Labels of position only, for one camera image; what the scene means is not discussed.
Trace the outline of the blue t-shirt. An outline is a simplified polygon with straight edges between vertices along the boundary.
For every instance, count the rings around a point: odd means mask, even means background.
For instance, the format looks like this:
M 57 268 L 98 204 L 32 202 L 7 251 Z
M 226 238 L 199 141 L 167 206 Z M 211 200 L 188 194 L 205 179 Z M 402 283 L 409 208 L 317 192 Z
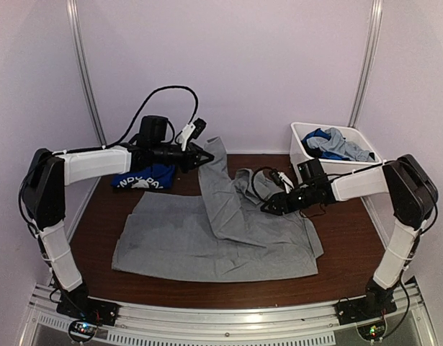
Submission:
M 138 172 L 116 174 L 110 183 L 118 189 L 166 190 L 172 187 L 176 167 L 154 164 Z

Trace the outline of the grey garment pile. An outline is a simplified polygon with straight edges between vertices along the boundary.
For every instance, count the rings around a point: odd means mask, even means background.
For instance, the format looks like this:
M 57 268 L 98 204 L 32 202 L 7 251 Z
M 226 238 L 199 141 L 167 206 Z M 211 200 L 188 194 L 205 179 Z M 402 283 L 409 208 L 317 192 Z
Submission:
M 277 186 L 250 169 L 230 177 L 220 138 L 205 149 L 214 160 L 198 171 L 200 194 L 146 192 L 127 217 L 112 269 L 211 283 L 315 275 L 323 246 L 312 221 L 261 212 L 261 200 Z

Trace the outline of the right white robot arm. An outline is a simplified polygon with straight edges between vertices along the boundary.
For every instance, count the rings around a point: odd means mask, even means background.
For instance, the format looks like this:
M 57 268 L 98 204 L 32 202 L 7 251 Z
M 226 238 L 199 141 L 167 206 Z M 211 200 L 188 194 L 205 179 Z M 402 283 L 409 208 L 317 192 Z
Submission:
M 393 207 L 394 229 L 382 260 L 370 280 L 370 290 L 396 287 L 413 260 L 421 236 L 437 217 L 435 184 L 410 154 L 396 160 L 343 174 L 324 172 L 318 159 L 298 164 L 302 182 L 273 194 L 261 206 L 264 213 L 283 216 L 312 205 L 329 205 L 387 193 Z

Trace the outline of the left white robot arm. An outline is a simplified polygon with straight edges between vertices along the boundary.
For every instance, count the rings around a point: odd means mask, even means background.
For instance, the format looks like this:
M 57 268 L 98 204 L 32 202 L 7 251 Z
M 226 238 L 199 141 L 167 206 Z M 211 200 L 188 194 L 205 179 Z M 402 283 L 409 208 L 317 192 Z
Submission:
M 38 149 L 19 191 L 22 216 L 34 228 L 44 260 L 51 267 L 59 286 L 72 292 L 84 280 L 74 262 L 64 231 L 65 188 L 74 182 L 111 174 L 139 172 L 154 164 L 178 167 L 187 173 L 214 156 L 194 140 L 207 123 L 197 118 L 184 126 L 172 141 L 166 141 L 166 117 L 149 115 L 141 120 L 138 133 L 129 141 L 108 146 L 65 151 Z

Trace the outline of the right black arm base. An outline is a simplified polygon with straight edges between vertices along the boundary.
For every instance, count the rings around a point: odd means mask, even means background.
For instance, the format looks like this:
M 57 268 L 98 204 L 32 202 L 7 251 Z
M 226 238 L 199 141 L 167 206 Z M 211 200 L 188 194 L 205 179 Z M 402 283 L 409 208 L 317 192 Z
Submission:
M 397 311 L 393 292 L 399 281 L 389 288 L 382 288 L 373 278 L 365 286 L 361 298 L 342 298 L 335 305 L 336 316 L 340 325 L 352 324 L 369 319 L 381 318 L 383 314 Z

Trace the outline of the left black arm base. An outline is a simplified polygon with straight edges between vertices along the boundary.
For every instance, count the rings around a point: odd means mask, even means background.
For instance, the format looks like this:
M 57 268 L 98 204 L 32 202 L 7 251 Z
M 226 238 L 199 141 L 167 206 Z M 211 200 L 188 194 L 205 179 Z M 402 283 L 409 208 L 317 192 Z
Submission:
M 55 288 L 61 297 L 57 302 L 56 311 L 95 325 L 114 326 L 119 311 L 117 303 L 89 297 L 89 289 L 84 281 L 72 291 L 67 291 L 54 275 Z

